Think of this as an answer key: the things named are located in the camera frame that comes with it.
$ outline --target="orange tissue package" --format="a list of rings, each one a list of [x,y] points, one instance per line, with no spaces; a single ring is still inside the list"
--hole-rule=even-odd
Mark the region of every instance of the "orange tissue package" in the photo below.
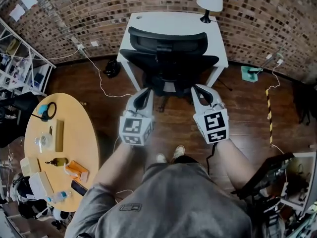
[[[65,166],[65,172],[77,182],[87,182],[89,171],[75,161]]]

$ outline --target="white desk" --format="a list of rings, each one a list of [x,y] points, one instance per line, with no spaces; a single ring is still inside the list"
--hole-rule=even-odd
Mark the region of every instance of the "white desk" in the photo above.
[[[201,14],[185,12],[155,11],[133,13],[125,30],[120,50],[134,50],[131,46],[128,32],[130,26],[147,32],[169,35],[193,35],[205,32],[208,38],[208,48],[204,55],[219,58],[206,83],[207,86],[211,87],[223,69],[228,67],[228,60],[216,18],[210,17],[212,22],[205,24],[200,21],[201,17]],[[140,91],[141,88],[131,70],[134,65],[120,53],[117,56],[117,61],[124,67],[134,87]]]

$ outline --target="brick wall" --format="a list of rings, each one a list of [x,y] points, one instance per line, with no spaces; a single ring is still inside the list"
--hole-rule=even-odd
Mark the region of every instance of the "brick wall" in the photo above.
[[[75,52],[77,41],[91,57],[117,54],[134,12],[204,12],[196,0],[42,0],[15,22],[9,13],[17,3],[25,8],[20,0],[0,0],[0,17],[47,58]],[[284,46],[279,72],[301,81],[317,76],[317,0],[223,0],[217,19],[228,59],[259,66]]]

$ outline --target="gray t-shirt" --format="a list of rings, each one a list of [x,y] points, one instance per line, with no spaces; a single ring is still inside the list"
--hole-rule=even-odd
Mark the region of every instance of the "gray t-shirt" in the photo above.
[[[198,163],[155,164],[120,203],[100,184],[84,196],[66,238],[248,238],[245,204],[223,192]]]

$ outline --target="forearm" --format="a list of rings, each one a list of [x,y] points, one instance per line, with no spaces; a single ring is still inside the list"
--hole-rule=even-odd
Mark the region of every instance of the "forearm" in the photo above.
[[[217,149],[232,185],[235,189],[241,189],[256,170],[231,139],[219,142]]]
[[[95,176],[94,183],[101,183],[109,188],[115,189],[120,177],[125,174],[131,159],[131,145],[121,143],[99,169]]]

